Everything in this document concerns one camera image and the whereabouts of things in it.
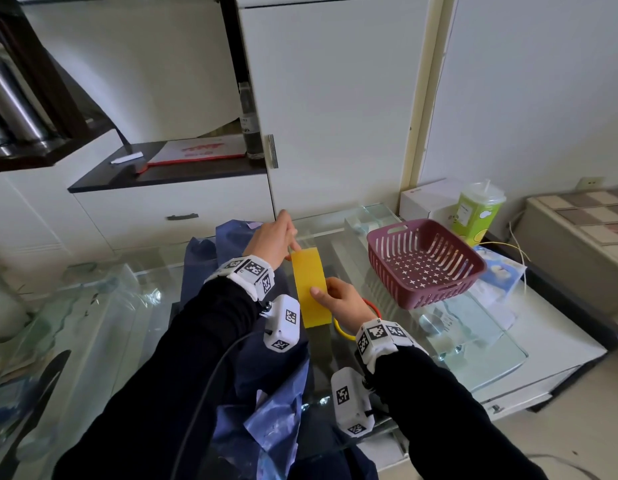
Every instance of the yellow sheet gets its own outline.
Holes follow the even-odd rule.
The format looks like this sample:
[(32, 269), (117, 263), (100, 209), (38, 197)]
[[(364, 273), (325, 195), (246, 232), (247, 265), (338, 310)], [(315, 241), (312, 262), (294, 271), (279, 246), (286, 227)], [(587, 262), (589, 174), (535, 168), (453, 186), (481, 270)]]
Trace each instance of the yellow sheet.
[(331, 323), (331, 312), (315, 301), (310, 293), (312, 286), (327, 291), (324, 270), (318, 248), (303, 249), (291, 254), (295, 287), (305, 328)]

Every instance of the glass table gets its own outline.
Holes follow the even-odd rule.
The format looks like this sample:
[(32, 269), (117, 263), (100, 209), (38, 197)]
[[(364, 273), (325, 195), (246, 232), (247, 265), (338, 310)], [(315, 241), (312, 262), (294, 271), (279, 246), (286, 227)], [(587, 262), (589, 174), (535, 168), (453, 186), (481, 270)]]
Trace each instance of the glass table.
[[(300, 245), (318, 248), (326, 276), (352, 283), (364, 298), (376, 304), (384, 319), (400, 323), (469, 391), (497, 381), (525, 361), (525, 352), (469, 293), (418, 310), (402, 310), (395, 304), (367, 257), (367, 232), (401, 222), (384, 205), (294, 222)], [(5, 451), (16, 443), (19, 458), (35, 458), (35, 468), (27, 470), (27, 477), (49, 474), (108, 398), (153, 354), (177, 310), (186, 244), (127, 251), (110, 262), (68, 268), (61, 289), (47, 298), (22, 337), (13, 339), (21, 344), (5, 359), (0, 373), (2, 377), (17, 369), (14, 362), (20, 363), (22, 357), (28, 364), (37, 364), (24, 369), (32, 379), (44, 377), (49, 363), (55, 363), (62, 372), (59, 379), (45, 379), (42, 392), (50, 394), (50, 399), (43, 411), (37, 411), (35, 424), (31, 424), (35, 411), (23, 409), (0, 431), (0, 463)], [(282, 270), (289, 290), (295, 294), (291, 264), (285, 261)], [(397, 429), (377, 398), (373, 402), (376, 427), (368, 435), (353, 439), (338, 429), (330, 379), (342, 367), (360, 371), (354, 358), (355, 342), (338, 334), (333, 324), (304, 332), (311, 367), (302, 396), (296, 461), (319, 458)], [(59, 388), (58, 394), (51, 394), (53, 388)], [(35, 435), (28, 437), (33, 428)]]

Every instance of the power socket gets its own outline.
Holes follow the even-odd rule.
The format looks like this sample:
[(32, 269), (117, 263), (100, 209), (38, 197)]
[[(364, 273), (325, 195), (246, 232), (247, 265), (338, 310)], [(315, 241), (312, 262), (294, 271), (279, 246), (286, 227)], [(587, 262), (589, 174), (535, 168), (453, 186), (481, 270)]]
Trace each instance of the power socket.
[(605, 183), (605, 177), (582, 177), (576, 185), (576, 190), (600, 189)]

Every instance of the colorful ring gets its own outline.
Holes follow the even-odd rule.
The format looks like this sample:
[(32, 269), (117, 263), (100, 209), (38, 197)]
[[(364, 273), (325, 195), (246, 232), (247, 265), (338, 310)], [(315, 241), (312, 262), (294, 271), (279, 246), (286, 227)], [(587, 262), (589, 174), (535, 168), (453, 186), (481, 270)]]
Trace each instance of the colorful ring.
[[(378, 307), (377, 307), (377, 306), (375, 306), (373, 303), (371, 303), (371, 302), (370, 302), (367, 298), (362, 298), (362, 301), (364, 301), (364, 302), (367, 304), (367, 306), (368, 306), (369, 308), (371, 308), (371, 309), (374, 311), (374, 313), (376, 314), (376, 316), (377, 316), (380, 320), (382, 320), (383, 316), (382, 316), (382, 314), (380, 313), (380, 310), (378, 310)], [(334, 324), (334, 326), (336, 327), (336, 330), (338, 331), (338, 333), (339, 333), (340, 335), (342, 335), (345, 339), (347, 339), (347, 340), (353, 340), (353, 341), (355, 341), (355, 340), (356, 340), (355, 335), (349, 335), (346, 331), (342, 330), (342, 328), (340, 327), (340, 324), (339, 324), (339, 323), (338, 323), (338, 321), (335, 319), (335, 317), (334, 317), (334, 319), (333, 319), (333, 324)]]

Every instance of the maroon basket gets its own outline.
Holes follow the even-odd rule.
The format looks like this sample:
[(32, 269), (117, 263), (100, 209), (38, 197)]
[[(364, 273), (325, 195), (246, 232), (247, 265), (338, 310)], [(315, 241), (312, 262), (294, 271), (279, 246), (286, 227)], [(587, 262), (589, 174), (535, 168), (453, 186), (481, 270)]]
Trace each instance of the maroon basket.
[(373, 230), (367, 242), (371, 266), (406, 310), (465, 292), (487, 269), (477, 252), (431, 219)]

